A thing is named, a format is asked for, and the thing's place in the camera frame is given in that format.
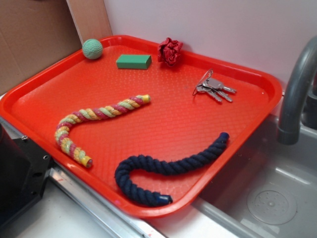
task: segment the key ring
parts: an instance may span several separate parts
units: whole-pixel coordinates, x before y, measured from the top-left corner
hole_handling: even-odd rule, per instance
[[[207,76],[207,74],[208,74],[208,77],[207,77],[207,78],[210,78],[210,77],[212,76],[212,74],[213,74],[213,69],[212,69],[212,68],[209,69],[209,70],[204,74],[204,76],[201,78],[201,80],[199,81],[199,83],[195,86],[195,89],[194,89],[194,91],[193,91],[193,96],[195,96],[195,95],[198,93],[198,91],[197,91],[197,86],[200,85],[203,81],[205,81],[205,77]]]

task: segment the rope toy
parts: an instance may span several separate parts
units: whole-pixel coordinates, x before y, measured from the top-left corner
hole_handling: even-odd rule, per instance
[[[138,95],[136,97],[131,97],[119,102],[116,105],[93,110],[81,109],[78,112],[73,112],[59,122],[55,132],[55,140],[65,154],[69,155],[79,164],[89,168],[93,164],[93,160],[86,155],[85,151],[83,151],[80,147],[77,147],[69,138],[68,135],[70,128],[75,124],[85,121],[114,118],[135,108],[139,108],[143,104],[149,103],[150,100],[151,98],[149,95]]]
[[[131,200],[149,207],[164,206],[173,202],[170,195],[162,195],[159,192],[151,192],[138,187],[130,179],[130,172],[143,169],[165,176],[180,175],[203,167],[216,160],[225,150],[229,134],[222,132],[203,152],[175,162],[166,162],[153,159],[151,156],[130,156],[122,161],[115,171],[115,181],[122,192]]]

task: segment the faucet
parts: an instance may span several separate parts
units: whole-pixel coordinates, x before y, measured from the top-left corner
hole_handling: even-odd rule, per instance
[[[300,121],[317,130],[317,36],[304,47],[287,84],[277,141],[285,145],[297,143]]]

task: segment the sink drain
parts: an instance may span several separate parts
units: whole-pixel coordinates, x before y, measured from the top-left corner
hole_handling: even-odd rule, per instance
[[[295,198],[274,185],[254,189],[248,196],[248,208],[259,221],[270,225],[289,222],[296,214]]]

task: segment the red tray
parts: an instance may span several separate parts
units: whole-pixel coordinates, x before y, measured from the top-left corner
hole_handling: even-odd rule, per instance
[[[101,40],[103,55],[86,59],[82,51],[68,56],[10,90],[0,101],[0,115],[49,152],[53,158],[117,207],[141,218],[170,214],[190,204],[228,162],[279,102],[282,90],[271,75],[232,63],[182,51],[174,67],[157,62],[158,44],[130,36]],[[151,55],[148,69],[118,69],[122,54]],[[207,94],[192,96],[207,70],[235,88],[233,102],[217,103]],[[151,102],[125,116],[85,122],[70,138],[94,160],[87,169],[63,154],[54,140],[58,122],[86,108],[116,104],[149,94]],[[170,194],[173,203],[148,208],[127,199],[114,180],[120,161],[131,155],[179,160],[207,148],[222,131],[229,146],[210,166],[180,176],[134,171],[140,187]]]

